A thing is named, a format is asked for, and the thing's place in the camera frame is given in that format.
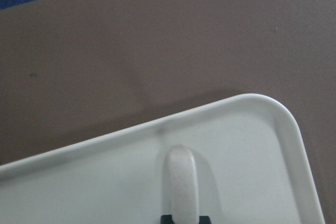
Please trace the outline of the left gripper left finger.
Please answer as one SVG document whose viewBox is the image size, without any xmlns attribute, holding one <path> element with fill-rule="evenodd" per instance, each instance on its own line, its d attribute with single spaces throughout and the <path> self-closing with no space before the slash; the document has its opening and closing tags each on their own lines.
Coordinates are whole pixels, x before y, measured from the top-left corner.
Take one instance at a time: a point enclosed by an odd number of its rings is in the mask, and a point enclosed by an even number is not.
<svg viewBox="0 0 336 224">
<path fill-rule="evenodd" d="M 171 215 L 162 215 L 160 217 L 160 224 L 173 224 L 173 219 Z"/>
</svg>

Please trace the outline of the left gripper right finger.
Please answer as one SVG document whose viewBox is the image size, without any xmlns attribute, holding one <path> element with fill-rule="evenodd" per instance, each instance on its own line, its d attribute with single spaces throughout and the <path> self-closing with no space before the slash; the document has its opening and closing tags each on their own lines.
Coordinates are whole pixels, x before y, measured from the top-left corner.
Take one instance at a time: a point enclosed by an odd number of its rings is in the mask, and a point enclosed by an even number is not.
<svg viewBox="0 0 336 224">
<path fill-rule="evenodd" d="M 209 216 L 199 216 L 199 224 L 212 224 Z"/>
</svg>

